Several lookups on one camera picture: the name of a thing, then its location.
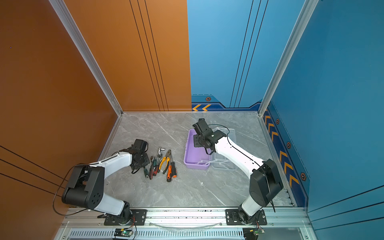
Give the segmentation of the red black ratchet wrench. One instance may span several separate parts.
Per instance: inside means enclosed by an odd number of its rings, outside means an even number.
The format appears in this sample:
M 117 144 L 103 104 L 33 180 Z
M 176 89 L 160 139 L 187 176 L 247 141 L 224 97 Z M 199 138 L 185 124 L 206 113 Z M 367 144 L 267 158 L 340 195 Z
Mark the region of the red black ratchet wrench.
M 153 179 L 153 174 L 154 174 L 154 169 L 152 168 L 153 157 L 154 157 L 154 156 L 151 156 L 150 177 L 149 177 L 150 180 Z

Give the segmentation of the purple toolbox base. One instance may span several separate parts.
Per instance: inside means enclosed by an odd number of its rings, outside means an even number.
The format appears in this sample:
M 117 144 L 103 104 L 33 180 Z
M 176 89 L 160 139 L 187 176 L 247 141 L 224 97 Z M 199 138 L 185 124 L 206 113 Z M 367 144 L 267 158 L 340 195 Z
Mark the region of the purple toolbox base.
M 188 169 L 207 170 L 210 166 L 211 156 L 206 152 L 205 148 L 196 148 L 194 146 L 194 129 L 190 129 L 188 133 L 186 150 L 184 156 L 184 164 Z

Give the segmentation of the clear toolbox lid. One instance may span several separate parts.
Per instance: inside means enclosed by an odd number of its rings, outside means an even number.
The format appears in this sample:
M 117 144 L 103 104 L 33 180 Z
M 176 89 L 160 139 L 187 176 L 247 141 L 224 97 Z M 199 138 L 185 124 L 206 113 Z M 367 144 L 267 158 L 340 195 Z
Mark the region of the clear toolbox lid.
M 219 142 L 219 148 L 216 147 L 216 150 L 219 150 L 218 152 L 214 152 L 210 156 L 210 164 L 211 167 L 215 170 L 221 170 L 221 171 L 234 171 L 238 167 L 227 158 L 228 156 L 228 150 L 230 149 L 232 144 L 236 143 L 236 131 L 234 129 L 227 129 L 226 127 L 220 126 L 220 125 L 213 125 L 213 132 L 221 131 L 226 136 L 220 140 Z

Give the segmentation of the green handled ratchet wrench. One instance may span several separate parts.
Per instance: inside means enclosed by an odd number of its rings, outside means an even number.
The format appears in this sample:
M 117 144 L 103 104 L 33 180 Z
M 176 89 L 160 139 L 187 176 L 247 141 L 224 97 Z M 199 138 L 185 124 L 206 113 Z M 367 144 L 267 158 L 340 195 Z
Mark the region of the green handled ratchet wrench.
M 148 169 L 146 167 L 143 167 L 143 171 L 144 171 L 145 177 L 148 179 L 150 177 L 150 173 Z

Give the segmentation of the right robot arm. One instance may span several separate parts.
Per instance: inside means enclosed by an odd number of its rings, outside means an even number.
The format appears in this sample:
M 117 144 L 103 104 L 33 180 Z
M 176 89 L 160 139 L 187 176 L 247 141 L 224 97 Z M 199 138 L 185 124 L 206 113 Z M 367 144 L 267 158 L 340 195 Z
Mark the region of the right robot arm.
M 220 130 L 213 131 L 205 119 L 193 124 L 196 132 L 194 146 L 218 153 L 242 170 L 250 179 L 249 196 L 238 208 L 239 220 L 251 225 L 261 216 L 262 208 L 273 203 L 273 199 L 284 189 L 277 164 L 262 160 L 247 152 L 233 142 Z

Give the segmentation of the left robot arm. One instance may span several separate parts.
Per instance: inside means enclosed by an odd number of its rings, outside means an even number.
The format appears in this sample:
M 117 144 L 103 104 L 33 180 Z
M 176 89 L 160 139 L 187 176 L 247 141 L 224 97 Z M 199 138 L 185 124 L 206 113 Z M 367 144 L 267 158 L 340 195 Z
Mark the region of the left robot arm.
M 134 144 L 118 151 L 111 157 L 88 165 L 76 165 L 62 195 L 67 205 L 101 213 L 106 226 L 143 226 L 147 210 L 131 210 L 127 201 L 113 198 L 104 193 L 104 181 L 115 172 L 131 167 L 137 173 L 150 163 L 147 154 L 148 143 L 136 139 Z

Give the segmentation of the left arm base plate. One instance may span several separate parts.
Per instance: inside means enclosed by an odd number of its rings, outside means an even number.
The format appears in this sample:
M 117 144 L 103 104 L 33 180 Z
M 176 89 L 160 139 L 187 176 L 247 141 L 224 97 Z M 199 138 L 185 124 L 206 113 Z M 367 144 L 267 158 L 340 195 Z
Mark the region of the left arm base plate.
M 147 216 L 146 209 L 133 209 L 123 211 L 120 215 L 107 214 L 105 217 L 105 226 L 123 226 L 129 227 L 131 225 L 144 226 Z

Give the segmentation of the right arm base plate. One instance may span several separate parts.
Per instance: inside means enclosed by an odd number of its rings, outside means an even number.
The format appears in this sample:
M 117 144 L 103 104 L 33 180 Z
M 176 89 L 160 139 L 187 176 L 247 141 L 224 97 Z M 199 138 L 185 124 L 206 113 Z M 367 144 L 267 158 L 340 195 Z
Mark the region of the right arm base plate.
M 254 215 L 248 216 L 243 210 L 226 209 L 225 214 L 226 214 L 226 221 L 228 226 L 240 226 L 240 225 L 266 226 L 268 224 L 264 210 L 259 210 Z

